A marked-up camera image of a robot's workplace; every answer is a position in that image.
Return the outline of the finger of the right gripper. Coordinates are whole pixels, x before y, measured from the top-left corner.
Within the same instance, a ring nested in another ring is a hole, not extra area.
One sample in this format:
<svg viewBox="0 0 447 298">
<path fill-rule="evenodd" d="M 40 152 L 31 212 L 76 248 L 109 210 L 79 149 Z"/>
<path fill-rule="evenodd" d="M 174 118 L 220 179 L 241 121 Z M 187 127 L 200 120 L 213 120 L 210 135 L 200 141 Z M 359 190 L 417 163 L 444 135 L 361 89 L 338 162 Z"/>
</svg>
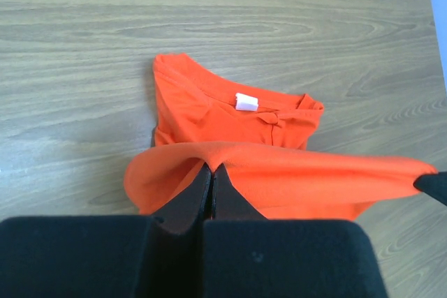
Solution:
<svg viewBox="0 0 447 298">
<path fill-rule="evenodd" d="M 447 172 L 421 175 L 413 185 L 420 192 L 447 206 Z"/>
</svg>

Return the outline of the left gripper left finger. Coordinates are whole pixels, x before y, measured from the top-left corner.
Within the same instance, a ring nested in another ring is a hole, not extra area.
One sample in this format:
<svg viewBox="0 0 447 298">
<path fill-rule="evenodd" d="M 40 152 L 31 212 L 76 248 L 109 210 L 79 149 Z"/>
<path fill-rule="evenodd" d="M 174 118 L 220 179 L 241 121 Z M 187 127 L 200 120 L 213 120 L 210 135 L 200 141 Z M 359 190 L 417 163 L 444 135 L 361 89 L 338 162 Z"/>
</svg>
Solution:
<svg viewBox="0 0 447 298">
<path fill-rule="evenodd" d="M 195 297 L 212 173 L 151 216 L 21 216 L 1 222 L 2 297 Z"/>
</svg>

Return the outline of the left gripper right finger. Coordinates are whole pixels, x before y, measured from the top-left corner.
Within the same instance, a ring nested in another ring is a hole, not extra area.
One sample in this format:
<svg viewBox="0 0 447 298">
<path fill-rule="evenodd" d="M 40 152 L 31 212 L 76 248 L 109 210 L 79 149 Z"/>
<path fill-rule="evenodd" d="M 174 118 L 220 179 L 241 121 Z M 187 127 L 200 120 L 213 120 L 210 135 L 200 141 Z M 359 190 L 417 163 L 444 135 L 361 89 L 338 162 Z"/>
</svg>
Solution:
<svg viewBox="0 0 447 298">
<path fill-rule="evenodd" d="M 344 220 L 268 220 L 214 173 L 203 297 L 387 297 L 369 237 Z"/>
</svg>

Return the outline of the orange t shirt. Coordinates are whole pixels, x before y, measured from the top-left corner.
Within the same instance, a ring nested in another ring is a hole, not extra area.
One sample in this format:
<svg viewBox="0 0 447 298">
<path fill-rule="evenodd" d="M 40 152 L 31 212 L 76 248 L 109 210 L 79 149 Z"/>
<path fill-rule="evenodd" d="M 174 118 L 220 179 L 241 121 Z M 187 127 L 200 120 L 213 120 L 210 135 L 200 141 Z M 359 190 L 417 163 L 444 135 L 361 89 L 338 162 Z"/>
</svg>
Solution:
<svg viewBox="0 0 447 298">
<path fill-rule="evenodd" d="M 154 146 L 127 168 L 124 188 L 141 214 L 162 208 L 202 166 L 224 166 L 235 189 L 269 219 L 353 220 L 374 203 L 417 194 L 437 169 L 412 158 L 307 150 L 324 106 L 232 82 L 186 54 L 153 61 Z"/>
</svg>

